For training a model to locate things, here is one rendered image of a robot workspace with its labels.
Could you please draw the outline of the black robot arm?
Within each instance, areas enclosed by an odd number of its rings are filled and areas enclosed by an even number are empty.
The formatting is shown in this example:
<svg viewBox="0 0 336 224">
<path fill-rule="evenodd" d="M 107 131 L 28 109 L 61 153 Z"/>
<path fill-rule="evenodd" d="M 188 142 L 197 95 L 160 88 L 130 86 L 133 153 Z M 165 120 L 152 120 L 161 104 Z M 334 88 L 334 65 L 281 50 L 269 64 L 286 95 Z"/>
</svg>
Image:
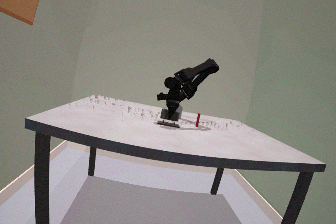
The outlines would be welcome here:
<svg viewBox="0 0 336 224">
<path fill-rule="evenodd" d="M 189 100 L 197 91 L 197 86 L 208 75 L 216 73 L 218 70 L 219 66 L 217 63 L 213 59 L 209 58 L 206 62 L 203 62 L 194 68 L 184 68 L 174 73 L 175 77 L 166 78 L 164 84 L 169 89 L 181 90 L 179 95 L 179 102 L 183 101 L 185 98 Z M 198 76 L 194 79 L 196 75 Z M 181 85 L 183 86 L 182 88 Z M 169 92 L 168 94 L 158 94 L 157 100 L 169 100 Z"/>
</svg>

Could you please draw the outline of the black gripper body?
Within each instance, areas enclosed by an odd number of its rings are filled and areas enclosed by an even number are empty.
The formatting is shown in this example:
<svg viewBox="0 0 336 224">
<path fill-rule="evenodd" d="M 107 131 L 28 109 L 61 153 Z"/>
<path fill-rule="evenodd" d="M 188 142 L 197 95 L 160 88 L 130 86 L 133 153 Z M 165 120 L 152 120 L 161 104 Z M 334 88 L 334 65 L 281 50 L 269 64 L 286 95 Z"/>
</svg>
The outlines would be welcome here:
<svg viewBox="0 0 336 224">
<path fill-rule="evenodd" d="M 166 101 L 167 102 L 166 105 L 179 108 L 179 103 L 178 103 L 179 95 L 180 95 L 180 90 L 170 89 L 169 90 L 169 100 Z"/>
</svg>

